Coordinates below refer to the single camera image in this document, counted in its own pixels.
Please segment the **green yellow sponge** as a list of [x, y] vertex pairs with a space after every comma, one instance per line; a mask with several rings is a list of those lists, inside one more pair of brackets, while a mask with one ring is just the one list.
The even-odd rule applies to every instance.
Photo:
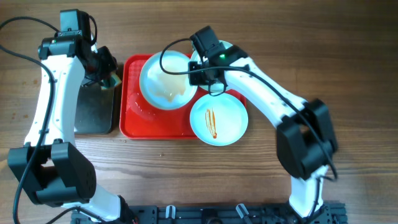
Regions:
[[121, 79], [116, 73], [113, 72], [110, 74], [110, 76], [107, 79], [101, 81], [101, 89], [102, 90], [113, 89], [119, 86], [120, 84], [122, 84]]

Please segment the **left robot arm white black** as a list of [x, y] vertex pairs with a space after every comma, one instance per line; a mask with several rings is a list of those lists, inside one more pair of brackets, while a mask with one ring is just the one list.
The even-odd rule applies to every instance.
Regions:
[[39, 48], [42, 82], [34, 122], [24, 145], [9, 151], [7, 163], [19, 181], [12, 218], [19, 222], [19, 200], [76, 210], [101, 223], [135, 223], [126, 201], [97, 184], [93, 164], [76, 148], [75, 115], [84, 80], [97, 81], [117, 65], [106, 47], [83, 30], [58, 32]]

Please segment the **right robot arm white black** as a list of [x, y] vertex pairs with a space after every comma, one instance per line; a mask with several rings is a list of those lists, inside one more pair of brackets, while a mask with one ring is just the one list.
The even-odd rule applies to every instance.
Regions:
[[331, 169], [337, 176], [333, 154], [338, 149], [328, 107], [319, 99], [307, 101], [269, 78], [236, 45], [222, 42], [209, 47], [193, 45], [189, 64], [195, 85], [214, 82], [246, 97], [276, 130], [277, 158], [291, 176], [290, 208], [309, 221], [323, 205], [323, 181]]

